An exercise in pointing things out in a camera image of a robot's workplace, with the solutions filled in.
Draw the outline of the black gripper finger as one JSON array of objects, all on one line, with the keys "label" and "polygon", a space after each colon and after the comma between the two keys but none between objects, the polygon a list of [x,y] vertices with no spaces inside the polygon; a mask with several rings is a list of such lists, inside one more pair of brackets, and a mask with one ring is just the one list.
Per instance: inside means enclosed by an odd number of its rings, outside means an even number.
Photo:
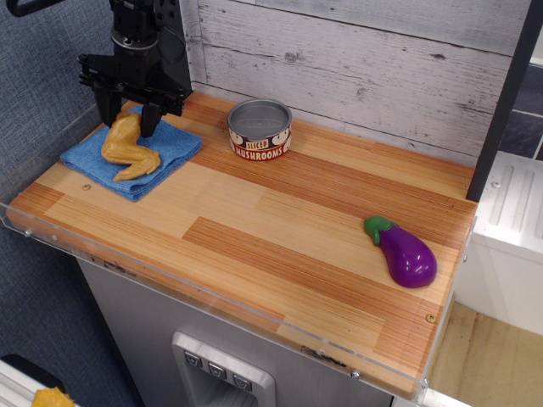
[{"label": "black gripper finger", "polygon": [[121,111],[123,84],[96,82],[93,91],[100,118],[107,127],[111,127]]},{"label": "black gripper finger", "polygon": [[149,103],[142,107],[141,121],[141,136],[151,137],[157,125],[160,123],[162,116],[166,114],[166,110],[155,103]]}]

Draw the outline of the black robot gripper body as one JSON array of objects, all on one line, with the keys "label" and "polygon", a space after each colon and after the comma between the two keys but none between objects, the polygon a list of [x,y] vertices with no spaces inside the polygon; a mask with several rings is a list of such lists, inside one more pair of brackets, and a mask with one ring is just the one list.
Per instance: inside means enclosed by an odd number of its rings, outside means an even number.
[{"label": "black robot gripper body", "polygon": [[155,103],[166,114],[181,115],[185,89],[172,80],[162,68],[158,36],[149,43],[120,36],[113,39],[112,55],[82,54],[80,83],[92,91],[96,82],[123,84],[122,101],[129,99],[146,105]]}]

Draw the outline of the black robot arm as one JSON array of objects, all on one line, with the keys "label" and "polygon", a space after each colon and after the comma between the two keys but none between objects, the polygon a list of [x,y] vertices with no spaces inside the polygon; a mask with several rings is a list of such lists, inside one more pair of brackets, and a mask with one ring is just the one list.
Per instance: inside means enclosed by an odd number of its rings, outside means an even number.
[{"label": "black robot arm", "polygon": [[178,1],[112,1],[111,55],[82,54],[80,83],[89,86],[102,122],[111,127],[122,101],[142,105],[141,136],[166,114],[180,116],[192,93]]}]

